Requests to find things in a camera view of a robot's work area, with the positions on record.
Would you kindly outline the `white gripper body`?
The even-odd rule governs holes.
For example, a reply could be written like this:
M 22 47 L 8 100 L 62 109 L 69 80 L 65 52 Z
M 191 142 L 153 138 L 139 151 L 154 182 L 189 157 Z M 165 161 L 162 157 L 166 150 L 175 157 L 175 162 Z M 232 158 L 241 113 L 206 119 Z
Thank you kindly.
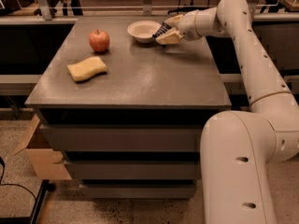
M 196 29 L 197 14 L 198 10 L 188 12 L 183 15 L 178 22 L 178 30 L 186 40 L 193 41 L 200 38 Z

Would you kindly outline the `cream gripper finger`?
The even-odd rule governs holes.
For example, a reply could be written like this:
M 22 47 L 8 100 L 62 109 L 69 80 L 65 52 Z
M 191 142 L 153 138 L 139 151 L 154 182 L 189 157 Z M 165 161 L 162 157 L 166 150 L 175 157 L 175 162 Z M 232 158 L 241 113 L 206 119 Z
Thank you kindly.
M 167 20 L 165 20 L 164 22 L 170 26 L 170 27 L 177 27 L 179 24 L 179 21 L 182 19 L 183 15 L 179 14 L 177 16 L 168 18 Z
M 159 35 L 156 42 L 160 45 L 178 44 L 183 35 L 176 28 L 171 28 L 165 34 Z

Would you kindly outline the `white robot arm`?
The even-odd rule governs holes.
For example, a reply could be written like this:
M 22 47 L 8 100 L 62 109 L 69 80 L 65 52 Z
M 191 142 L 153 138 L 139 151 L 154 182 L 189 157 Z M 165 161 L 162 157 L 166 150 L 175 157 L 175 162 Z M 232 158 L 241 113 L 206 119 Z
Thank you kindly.
M 246 0 L 167 19 L 161 45 L 205 36 L 232 39 L 250 110 L 205 124 L 200 159 L 206 224 L 277 224 L 265 165 L 299 151 L 299 105 L 251 27 Z

